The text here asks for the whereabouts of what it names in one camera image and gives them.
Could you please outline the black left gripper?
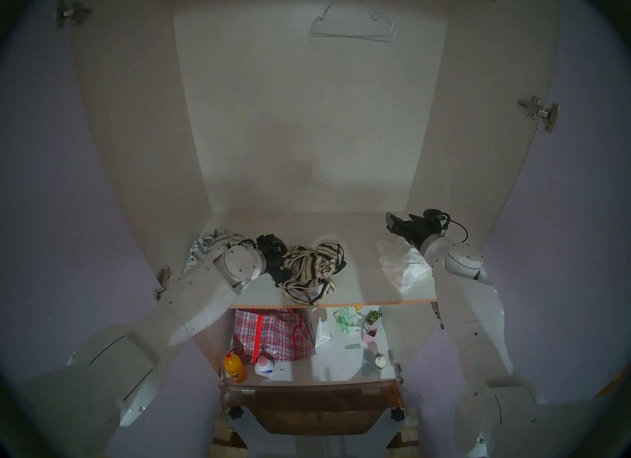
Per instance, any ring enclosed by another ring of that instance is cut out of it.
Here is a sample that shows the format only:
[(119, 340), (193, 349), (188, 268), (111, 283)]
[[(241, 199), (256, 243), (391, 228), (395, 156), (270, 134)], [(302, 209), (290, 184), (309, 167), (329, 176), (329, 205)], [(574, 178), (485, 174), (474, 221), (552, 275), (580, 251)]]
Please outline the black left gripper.
[(256, 238), (256, 249), (264, 261), (262, 274), (269, 274), (275, 284), (283, 284), (289, 277), (289, 268), (284, 266), (288, 248), (273, 234), (260, 235)]

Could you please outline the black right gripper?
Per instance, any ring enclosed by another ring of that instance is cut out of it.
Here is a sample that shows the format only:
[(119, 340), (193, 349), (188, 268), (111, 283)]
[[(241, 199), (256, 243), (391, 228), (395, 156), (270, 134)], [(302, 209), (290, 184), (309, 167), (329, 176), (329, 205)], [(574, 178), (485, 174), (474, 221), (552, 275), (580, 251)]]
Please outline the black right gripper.
[[(386, 212), (386, 228), (391, 233), (399, 233), (402, 220)], [(419, 253), (425, 253), (427, 242), (432, 243), (440, 236), (444, 236), (445, 225), (449, 226), (449, 214), (439, 209), (425, 209), (423, 214), (408, 214), (408, 220), (404, 221), (402, 237)]]

